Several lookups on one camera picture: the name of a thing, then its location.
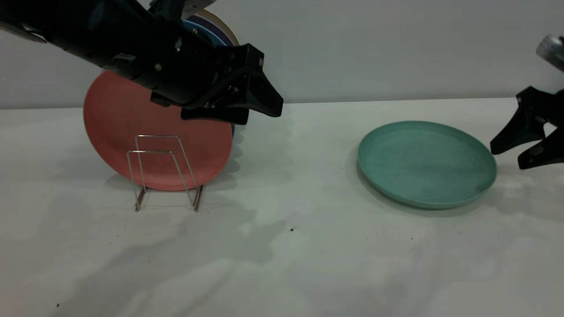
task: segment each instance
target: white table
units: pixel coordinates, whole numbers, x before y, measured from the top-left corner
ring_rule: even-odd
[[[0,315],[564,315],[564,170],[497,156],[485,197],[444,212],[372,189],[372,129],[428,120],[484,143],[513,99],[288,104],[253,113],[201,212],[96,154],[81,109],[0,111]]]

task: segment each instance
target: teal plate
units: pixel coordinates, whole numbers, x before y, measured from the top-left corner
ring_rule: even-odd
[[[358,150],[364,175],[408,205],[448,209],[468,204],[497,176],[493,155],[471,135],[442,124],[403,121],[370,132]]]

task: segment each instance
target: metal plate holder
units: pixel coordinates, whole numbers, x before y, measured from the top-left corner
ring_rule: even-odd
[[[182,150],[182,155],[184,156],[184,159],[186,160],[186,164],[188,165],[188,169],[190,170],[190,175],[192,175],[192,180],[194,181],[194,185],[196,186],[196,196],[194,197],[194,199],[192,199],[192,197],[190,196],[190,192],[188,190],[188,187],[186,186],[186,182],[184,181],[184,176],[182,175],[182,171],[180,170],[180,166],[178,165],[178,160],[176,158],[176,154],[173,151],[166,151],[166,150],[159,150],[159,151],[146,151],[146,150],[141,150],[139,149],[139,138],[176,138],[178,140],[178,144],[180,145],[180,149]],[[200,200],[202,197],[202,191],[204,190],[204,185],[199,185],[196,182],[196,177],[194,176],[194,173],[192,171],[192,166],[190,165],[190,162],[188,162],[188,157],[186,156],[186,152],[184,151],[184,146],[182,146],[182,141],[180,140],[180,137],[177,135],[148,135],[148,134],[138,134],[135,136],[135,150],[130,150],[127,152],[127,163],[129,164],[129,173],[131,175],[131,184],[133,185],[133,193],[135,195],[135,211],[138,212],[141,210],[141,207],[143,206],[143,197],[145,196],[145,194],[147,193],[147,185],[145,183],[145,176],[143,174],[143,165],[141,164],[141,153],[150,153],[150,154],[166,154],[166,155],[170,155],[172,156],[173,160],[174,160],[174,164],[177,167],[177,171],[178,171],[178,175],[180,176],[180,179],[182,181],[182,185],[184,185],[184,191],[186,191],[186,195],[188,196],[188,199],[190,201],[190,204],[192,205],[192,208],[194,209],[195,212],[198,212],[199,208],[200,208]],[[133,167],[131,165],[131,154],[132,153],[137,153],[137,159],[139,160],[139,170],[141,171],[141,181],[143,182],[143,187],[141,188],[141,192],[139,193],[139,196],[137,195],[137,185],[135,184],[135,180],[133,178]]]

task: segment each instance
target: red plate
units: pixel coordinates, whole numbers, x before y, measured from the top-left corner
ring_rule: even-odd
[[[90,142],[116,172],[131,179],[127,152],[135,149],[138,134],[178,135],[198,185],[216,177],[229,159],[231,125],[212,120],[180,119],[180,107],[151,103],[151,91],[112,72],[103,72],[86,94],[84,125]],[[175,138],[139,138],[142,150],[173,151],[188,188],[194,188],[188,165]],[[171,155],[142,153],[147,187],[164,191],[184,190]],[[137,154],[131,165],[137,184],[142,184]]]

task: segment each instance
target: robotic arm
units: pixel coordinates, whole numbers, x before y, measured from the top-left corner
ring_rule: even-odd
[[[564,72],[564,37],[545,37],[536,53]],[[490,143],[492,153],[501,154],[520,144],[542,140],[519,155],[519,167],[564,163],[564,90],[553,95],[528,87],[517,94],[517,102],[513,118]],[[543,128],[547,122],[557,127],[548,137]]]
[[[246,124],[249,109],[271,117],[282,97],[250,44],[215,47],[182,21],[215,0],[2,0],[0,28],[48,42],[153,91],[151,101],[182,107],[182,119]]]

